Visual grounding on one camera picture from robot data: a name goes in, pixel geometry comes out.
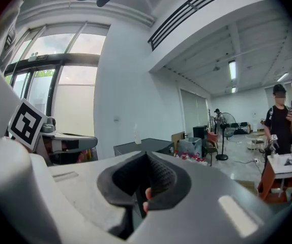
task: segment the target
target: standing fan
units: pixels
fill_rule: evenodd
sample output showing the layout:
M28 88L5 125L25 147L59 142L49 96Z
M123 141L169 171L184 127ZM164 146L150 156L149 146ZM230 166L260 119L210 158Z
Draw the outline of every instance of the standing fan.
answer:
M227 155L223 154L224 151L224 137L229 138L234 135L235 128L233 128L233 123L236 123L235 118L229 113L222 113L223 119L220 127L223 134L223 143L222 143L222 153L216 155L217 160L225 161L228 159Z
M236 130L236 119L230 113L222 113L223 116L223 123L227 124L226 129L223 133L224 137L229 138L234 135Z

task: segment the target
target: cable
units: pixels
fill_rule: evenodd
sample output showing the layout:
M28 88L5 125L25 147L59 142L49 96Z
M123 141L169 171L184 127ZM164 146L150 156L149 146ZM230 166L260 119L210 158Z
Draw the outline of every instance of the cable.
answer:
M249 162L247 162L247 163L243 163L243 162L240 162L240 161L234 161L234 162L236 162L236 163L241 163L241 164L250 164L250 163L252 163L252 162L256 162L255 160L252 160L252 161L249 161Z
M254 162L254 164L255 164L255 165L256 165L256 167L258 168L258 170L259 170L259 173L260 173L260 174L262 174L262 172L261 172L261 170L260 170L259 166L257 166L256 162Z
M257 163L256 163L255 160L251 160L251 161L249 161L249 162L247 162L247 163L240 162L240 161L234 161L234 162L236 162L236 163L241 163L241 164L250 164L250 163L254 163L254 164L256 165L256 167L258 168L259 173L262 174L262 171L260 170L259 166L257 166Z

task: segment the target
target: ceiling beam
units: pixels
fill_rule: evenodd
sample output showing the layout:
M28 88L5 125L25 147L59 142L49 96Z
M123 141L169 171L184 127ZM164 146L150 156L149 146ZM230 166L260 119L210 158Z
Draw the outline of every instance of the ceiling beam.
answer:
M241 46L240 46L240 37L239 37L239 31L237 27L237 23L233 22L228 25L228 30L231 35L233 48L235 51L235 54L237 55L235 58L235 61L237 63L237 87L240 85L240 78L242 74L242 58L241 58Z
M237 56L241 56L241 55L244 55L244 54L252 53L252 52L257 51L257 50L273 47L273 46L276 46L276 45L281 44L283 42L284 42L284 40L278 40L278 41L274 41L274 42L271 42L271 43L266 43L266 44L254 47L252 49L249 49L247 51L243 51L242 53L239 53L239 54L235 54L235 55L232 55L232 56L228 55L228 56L222 57L220 59L211 60L210 62L208 62L208 63L206 63L204 65L200 65L200 63L195 63L194 64L195 66L193 68L190 68L190 69L187 69L187 70L183 70L183 71L181 71L179 69L177 69L177 70L179 70L180 73L197 72L199 69L201 69L203 67L206 67L208 65L215 64L215 63L217 65L221 65L224 62L227 62L229 60L232 60L232 59L236 58Z
M288 50L290 47L292 47L292 32L290 30L292 30L291 24L288 26L287 35L285 37L285 41L281 47L281 50L277 54L274 63L272 64L272 66L270 67L270 69L268 70L268 72L266 73L266 75L264 76L264 78L261 81L262 86L267 84L269 81L271 81L271 78L274 76L274 73L280 67L283 66L284 59L287 56L287 54L289 53Z

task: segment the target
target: chair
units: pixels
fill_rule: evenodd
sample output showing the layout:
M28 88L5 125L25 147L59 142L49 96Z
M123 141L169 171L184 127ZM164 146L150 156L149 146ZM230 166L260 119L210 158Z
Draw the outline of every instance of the chair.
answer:
M218 141L218 135L213 133L213 132L207 132L207 138L210 142L216 144L216 148L218 148L218 144L217 144L217 141Z
M215 147L215 143L212 142L209 139L203 139L202 142L203 143L206 143L205 157L206 157L207 154L210 154L211 155L211 166L212 166L213 153L217 153L218 154L217 148Z

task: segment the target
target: table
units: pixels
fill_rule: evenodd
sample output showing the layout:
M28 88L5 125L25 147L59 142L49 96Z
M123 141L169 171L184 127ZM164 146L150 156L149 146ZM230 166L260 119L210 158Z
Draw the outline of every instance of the table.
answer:
M268 163L258 186L259 196L265 202L287 202L285 179L287 187L292 187L292 165L284 165L287 159L292 159L292 155L268 156ZM274 188L280 188L277 195L270 193Z
M264 136L265 133L252 133L252 134L248 134L246 135L246 138L251 139L251 141L249 141L247 144L247 148L250 150L256 150L257 149L257 145L261 146L265 143L265 141L261 138L261 136Z

